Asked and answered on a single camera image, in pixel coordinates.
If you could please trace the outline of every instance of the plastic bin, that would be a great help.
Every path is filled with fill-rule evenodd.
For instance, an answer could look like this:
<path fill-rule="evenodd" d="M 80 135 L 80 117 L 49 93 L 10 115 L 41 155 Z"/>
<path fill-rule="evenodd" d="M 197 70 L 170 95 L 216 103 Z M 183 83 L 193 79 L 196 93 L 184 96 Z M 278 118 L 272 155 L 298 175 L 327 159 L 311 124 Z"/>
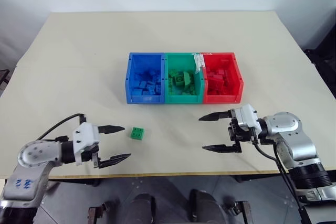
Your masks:
<path fill-rule="evenodd" d="M 240 103 L 243 79 L 233 52 L 203 52 L 203 103 Z"/>
<path fill-rule="evenodd" d="M 164 103 L 164 62 L 164 53 L 130 53 L 125 81 L 127 103 Z"/>
<path fill-rule="evenodd" d="M 193 53 L 165 54 L 165 103 L 202 103 L 204 79 Z"/>

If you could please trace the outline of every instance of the red bin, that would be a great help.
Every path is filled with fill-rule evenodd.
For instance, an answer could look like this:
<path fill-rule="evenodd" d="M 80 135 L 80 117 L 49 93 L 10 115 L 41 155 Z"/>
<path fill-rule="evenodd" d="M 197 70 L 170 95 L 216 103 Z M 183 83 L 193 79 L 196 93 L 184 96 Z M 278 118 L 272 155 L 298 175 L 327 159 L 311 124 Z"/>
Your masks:
<path fill-rule="evenodd" d="M 240 103 L 244 82 L 233 52 L 203 52 L 203 103 Z"/>

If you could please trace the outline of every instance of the table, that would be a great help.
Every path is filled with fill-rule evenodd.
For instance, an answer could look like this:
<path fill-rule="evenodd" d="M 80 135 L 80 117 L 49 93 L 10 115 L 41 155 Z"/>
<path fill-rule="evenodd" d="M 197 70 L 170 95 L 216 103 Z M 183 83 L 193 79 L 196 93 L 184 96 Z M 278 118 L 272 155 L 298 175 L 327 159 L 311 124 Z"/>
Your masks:
<path fill-rule="evenodd" d="M 244 80 L 241 104 L 126 104 L 133 51 L 234 52 Z M 260 117 L 296 114 L 325 168 L 336 168 L 336 101 L 275 12 L 52 13 L 0 98 L 0 177 L 12 173 L 25 143 L 79 112 L 93 124 L 126 128 L 101 136 L 103 159 L 132 156 L 104 169 L 92 162 L 64 165 L 50 178 L 277 173 L 248 143 L 241 154 L 202 149 L 231 144 L 229 120 L 198 118 L 246 103 Z M 71 135 L 77 124 L 70 121 L 50 137 Z M 145 128 L 143 141 L 129 138 L 134 126 Z M 272 154 L 271 146 L 262 148 Z"/>

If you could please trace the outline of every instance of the robotic arm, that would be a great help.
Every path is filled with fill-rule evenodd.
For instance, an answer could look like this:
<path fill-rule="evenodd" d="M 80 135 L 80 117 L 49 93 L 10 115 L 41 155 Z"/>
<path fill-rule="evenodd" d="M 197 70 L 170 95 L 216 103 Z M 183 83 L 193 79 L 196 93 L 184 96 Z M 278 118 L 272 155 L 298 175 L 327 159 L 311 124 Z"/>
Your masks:
<path fill-rule="evenodd" d="M 259 119 L 257 111 L 247 104 L 237 109 L 212 113 L 199 120 L 217 121 L 220 118 L 232 118 L 228 130 L 235 144 L 204 146 L 204 149 L 219 153 L 241 153 L 240 142 L 252 143 L 261 154 L 276 162 L 297 200 L 302 223 L 336 221 L 336 183 L 331 182 L 324 170 L 315 145 L 303 132 L 301 120 L 297 116 L 280 112 Z M 264 153 L 258 146 L 259 142 L 272 144 L 276 158 Z M 279 159 L 288 170 L 295 187 Z"/>
<path fill-rule="evenodd" d="M 80 117 L 80 125 L 72 133 L 73 141 L 68 141 L 67 136 L 42 140 L 60 124 L 76 116 Z M 18 154 L 18 164 L 0 197 L 0 223 L 33 223 L 47 188 L 49 173 L 54 167 L 74 162 L 81 165 L 82 162 L 92 160 L 94 168 L 104 168 L 129 157 L 130 154 L 122 154 L 106 161 L 98 157 L 99 134 L 122 130 L 124 128 L 120 126 L 92 125 L 86 122 L 83 114 L 75 114 L 56 124 L 38 140 L 23 146 Z"/>

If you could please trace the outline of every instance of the white tape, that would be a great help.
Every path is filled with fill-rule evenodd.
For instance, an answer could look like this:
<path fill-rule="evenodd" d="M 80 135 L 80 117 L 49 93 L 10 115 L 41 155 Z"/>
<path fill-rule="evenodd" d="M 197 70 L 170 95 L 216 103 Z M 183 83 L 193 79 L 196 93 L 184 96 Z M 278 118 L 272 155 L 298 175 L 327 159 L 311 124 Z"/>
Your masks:
<path fill-rule="evenodd" d="M 198 72 L 202 71 L 202 68 L 205 68 L 203 54 L 194 54 L 194 60 L 195 60 L 195 63 L 196 63 L 195 73 L 198 73 Z"/>

